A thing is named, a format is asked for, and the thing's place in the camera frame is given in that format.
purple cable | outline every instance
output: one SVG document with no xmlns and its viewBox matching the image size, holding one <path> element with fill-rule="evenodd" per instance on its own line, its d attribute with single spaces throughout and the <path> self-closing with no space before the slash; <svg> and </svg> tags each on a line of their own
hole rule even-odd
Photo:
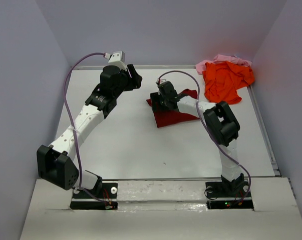
<svg viewBox="0 0 302 240">
<path fill-rule="evenodd" d="M 221 153 L 223 153 L 223 155 L 225 155 L 225 156 L 226 156 L 228 159 L 230 159 L 232 162 L 234 162 L 235 164 L 239 165 L 240 168 L 242 168 L 242 169 L 246 172 L 246 174 L 247 174 L 247 177 L 248 177 L 248 179 L 249 179 L 247 191 L 246 191 L 246 193 L 244 194 L 244 196 L 243 196 L 240 200 L 238 200 L 237 202 L 233 203 L 233 205 L 236 205 L 236 204 L 242 202 L 242 201 L 244 200 L 244 198 L 246 198 L 246 196 L 249 194 L 250 189 L 251 189 L 251 175 L 250 175 L 250 173 L 248 172 L 248 170 L 246 170 L 245 167 L 243 167 L 237 160 L 235 160 L 234 158 L 230 157 L 230 156 L 229 156 L 229 155 L 221 148 L 221 146 L 219 145 L 219 143 L 214 139 L 214 137 L 213 137 L 212 134 L 210 133 L 209 129 L 207 128 L 207 126 L 206 126 L 206 124 L 205 124 L 205 122 L 204 122 L 204 119 L 203 119 L 203 114 L 201 114 L 201 111 L 200 111 L 200 108 L 199 108 L 200 85 L 199 85 L 199 83 L 197 82 L 197 80 L 196 80 L 191 74 L 188 74 L 188 73 L 186 73 L 186 72 L 184 72 L 184 71 L 172 70 L 172 71 L 169 71 L 169 72 L 167 71 L 167 72 L 165 72 L 164 74 L 162 74 L 162 75 L 158 78 L 158 79 L 159 79 L 159 83 L 160 83 L 160 81 L 161 81 L 161 77 L 163 77 L 164 75 L 167 75 L 168 73 L 175 73 L 175 72 L 176 72 L 176 73 L 178 72 L 178 73 L 181 73 L 181 74 L 188 75 L 190 78 L 192 78 L 192 79 L 195 81 L 196 86 L 197 86 L 197 92 L 198 92 L 197 98 L 196 98 L 196 99 L 197 99 L 197 102 L 196 102 L 196 111 L 197 111 L 197 114 L 199 115 L 199 118 L 200 118 L 200 121 L 201 121 L 203 127 L 205 128 L 205 130 L 206 130 L 207 133 L 209 134 L 211 140 L 214 142 L 214 144 L 217 146 L 217 148 L 221 151 Z"/>
<path fill-rule="evenodd" d="M 80 150 L 79 150 L 79 143 L 78 143 L 78 140 L 77 140 L 77 134 L 76 134 L 76 130 L 75 130 L 75 125 L 74 125 L 74 120 L 73 120 L 73 117 L 72 117 L 72 114 L 71 114 L 71 111 L 70 111 L 70 108 L 69 108 L 69 105 L 67 103 L 67 100 L 66 100 L 66 85 L 67 83 L 69 82 L 70 78 L 71 78 L 71 74 L 72 74 L 72 71 L 73 69 L 80 63 L 82 62 L 84 59 L 87 59 L 88 57 L 90 56 L 95 56 L 95 55 L 102 55 L 102 56 L 105 56 L 105 53 L 91 53 L 91 54 L 88 54 L 84 57 L 82 57 L 80 60 L 78 60 L 73 67 L 71 67 L 71 69 L 68 71 L 67 75 L 66 75 L 66 78 L 64 79 L 64 84 L 63 84 L 63 99 L 64 99 L 64 104 L 65 104 L 65 108 L 66 108 L 66 111 L 67 111 L 67 114 L 69 115 L 69 118 L 70 118 L 70 122 L 71 122 L 71 126 L 73 127 L 73 135 L 74 135 L 74 145 L 75 145 L 75 151 L 76 151 L 76 156 L 77 156 L 77 160 L 78 160 L 78 163 L 79 163 L 79 172 L 80 172 L 80 185 L 79 185 L 79 189 L 83 190 L 84 192 L 86 192 L 90 197 L 96 199 L 97 201 L 100 201 L 100 202 L 105 202 L 101 199 L 98 199 L 97 197 L 95 197 L 94 195 L 92 195 L 87 189 L 85 188 L 82 188 L 82 179 L 83 179 L 83 173 L 82 173 L 82 162 L 81 162 L 81 157 L 80 157 Z"/>
</svg>

